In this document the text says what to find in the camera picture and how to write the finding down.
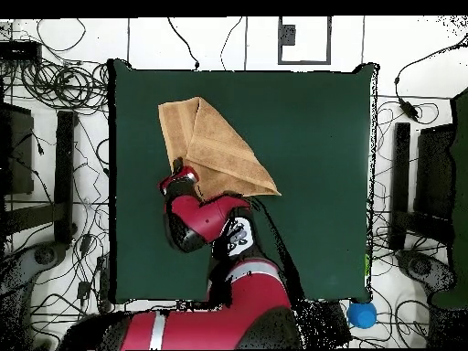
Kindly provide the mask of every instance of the green table surface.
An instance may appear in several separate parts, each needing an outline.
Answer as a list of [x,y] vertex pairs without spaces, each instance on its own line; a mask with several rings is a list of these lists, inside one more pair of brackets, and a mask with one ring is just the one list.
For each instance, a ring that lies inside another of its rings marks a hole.
[[[201,300],[210,248],[165,239],[156,184],[170,174],[158,104],[204,98],[250,145],[282,197],[261,197],[305,295],[365,295],[367,169],[373,65],[356,74],[128,69],[116,71],[116,299]],[[278,260],[265,217],[266,253]]]

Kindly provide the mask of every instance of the cable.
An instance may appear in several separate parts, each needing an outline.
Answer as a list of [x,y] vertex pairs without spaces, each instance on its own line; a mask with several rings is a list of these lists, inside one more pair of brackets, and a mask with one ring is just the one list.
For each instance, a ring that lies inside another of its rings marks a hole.
[[226,37],[226,40],[224,42],[224,45],[223,45],[223,49],[221,49],[221,53],[219,54],[219,57],[221,59],[221,64],[223,65],[223,69],[226,70],[226,67],[224,66],[224,62],[223,62],[223,51],[224,51],[224,47],[226,46],[226,44],[228,43],[228,40],[229,40],[229,37],[230,37],[230,33],[234,30],[234,28],[236,28],[240,21],[244,18],[244,16],[241,16],[240,19],[239,19],[239,22],[237,22],[234,27],[229,31],[228,33],[228,37]]
[[[396,324],[396,327],[397,327],[397,332],[399,333],[399,338],[401,339],[401,341],[403,342],[403,344],[404,344],[407,348],[410,348],[410,345],[408,345],[408,343],[406,342],[406,340],[403,338],[403,334],[402,334],[401,327],[400,327],[401,324],[405,324],[405,323],[403,322],[402,319],[400,319],[401,322],[399,322],[399,309],[401,308],[401,306],[403,306],[403,305],[405,305],[405,304],[407,304],[407,303],[415,303],[415,304],[418,304],[418,305],[420,305],[420,306],[426,308],[428,311],[429,311],[429,307],[428,307],[426,304],[424,304],[424,303],[422,303],[422,302],[420,302],[420,301],[418,301],[418,300],[412,300],[412,299],[410,299],[410,300],[405,300],[404,302],[401,302],[400,304],[397,305],[397,308],[395,309],[395,322],[397,323],[397,324]],[[422,336],[424,339],[427,340],[427,336],[424,335],[423,333],[419,333],[419,332],[417,332],[416,330],[413,330],[413,331],[416,332],[416,334],[418,334],[419,336]]]
[[412,66],[416,63],[419,63],[419,62],[422,62],[423,60],[425,59],[428,59],[434,55],[437,55],[437,54],[442,54],[444,52],[447,52],[447,51],[451,51],[453,49],[456,49],[456,48],[461,48],[461,47],[468,47],[468,34],[462,39],[460,40],[460,42],[452,45],[452,46],[448,46],[447,48],[441,48],[437,51],[434,51],[433,53],[427,55],[426,57],[424,58],[421,58],[421,59],[418,59],[418,60],[415,60],[411,63],[409,63],[408,65],[404,66],[400,71],[399,71],[399,74],[397,75],[397,77],[395,78],[395,93],[399,99],[399,106],[400,108],[404,111],[404,113],[410,117],[413,121],[415,122],[419,122],[419,123],[424,123],[424,122],[420,122],[418,119],[420,118],[420,115],[418,114],[418,111],[416,110],[416,108],[411,105],[411,103],[407,102],[407,101],[404,101],[400,96],[399,96],[399,91],[398,91],[398,85],[399,85],[399,76],[401,75],[401,73],[403,72],[404,69],[407,69],[409,66]]
[[185,44],[186,44],[186,47],[188,48],[188,53],[190,54],[190,57],[192,57],[192,59],[195,61],[195,69],[198,69],[200,67],[200,63],[198,62],[198,60],[193,56],[192,54],[192,50],[190,49],[190,46],[188,45],[188,43],[186,42],[185,39],[182,38],[182,36],[177,32],[176,28],[173,26],[172,22],[171,22],[171,18],[168,17],[167,18],[167,21],[169,22],[169,25],[171,26],[171,28],[173,29],[173,31],[175,32],[175,34],[180,38],[180,40],[182,40]]
[[98,160],[99,160],[103,165],[109,165],[109,163],[104,162],[104,161],[100,158],[100,156],[99,156],[99,149],[100,149],[101,145],[103,145],[105,142],[108,142],[108,141],[109,141],[109,138],[104,139],[104,140],[102,140],[102,141],[98,144],[98,146],[96,147],[96,157],[98,158]]
[[73,44],[72,46],[70,46],[69,48],[63,48],[63,49],[51,48],[50,46],[47,46],[46,43],[44,43],[44,39],[42,38],[42,36],[40,36],[39,27],[42,24],[42,22],[45,21],[45,19],[40,19],[38,21],[38,23],[37,23],[37,26],[36,26],[37,36],[39,37],[39,39],[42,42],[42,44],[44,45],[44,47],[47,48],[52,53],[53,52],[66,52],[66,51],[69,51],[72,48],[75,48],[81,42],[81,40],[83,40],[83,38],[84,38],[84,36],[86,34],[86,27],[84,26],[83,23],[81,23],[81,20],[79,20],[78,18],[77,18],[77,20],[81,24],[81,26],[83,27],[83,32],[82,32],[80,38],[77,40],[77,42],[75,44]]

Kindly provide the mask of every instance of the black frame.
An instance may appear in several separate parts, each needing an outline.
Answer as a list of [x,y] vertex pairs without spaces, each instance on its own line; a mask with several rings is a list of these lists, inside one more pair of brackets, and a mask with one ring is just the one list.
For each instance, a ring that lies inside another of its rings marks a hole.
[[330,65],[332,63],[332,17],[327,17],[326,60],[282,60],[282,47],[294,46],[295,26],[284,25],[278,17],[278,64],[279,65]]
[[58,111],[57,118],[54,203],[6,211],[5,234],[54,222],[55,241],[69,246],[75,232],[72,222],[73,145],[74,129],[79,121],[75,112]]
[[453,226],[449,219],[408,212],[408,186],[410,171],[410,124],[395,125],[393,142],[393,168],[391,177],[388,248],[404,250],[407,230],[414,231],[444,245],[453,243]]

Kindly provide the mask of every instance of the brown towel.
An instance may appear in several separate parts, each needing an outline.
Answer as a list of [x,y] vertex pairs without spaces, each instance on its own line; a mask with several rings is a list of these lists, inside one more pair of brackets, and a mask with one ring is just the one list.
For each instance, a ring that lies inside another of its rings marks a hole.
[[281,195],[247,143],[205,100],[168,102],[158,109],[171,169],[177,157],[191,165],[203,199],[224,191],[245,197]]

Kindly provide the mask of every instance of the blue ball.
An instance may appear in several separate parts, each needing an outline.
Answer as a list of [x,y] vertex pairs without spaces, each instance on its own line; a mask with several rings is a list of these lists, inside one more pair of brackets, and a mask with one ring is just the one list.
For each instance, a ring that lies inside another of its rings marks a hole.
[[351,303],[346,315],[349,323],[359,328],[370,328],[377,321],[377,310],[373,303]]

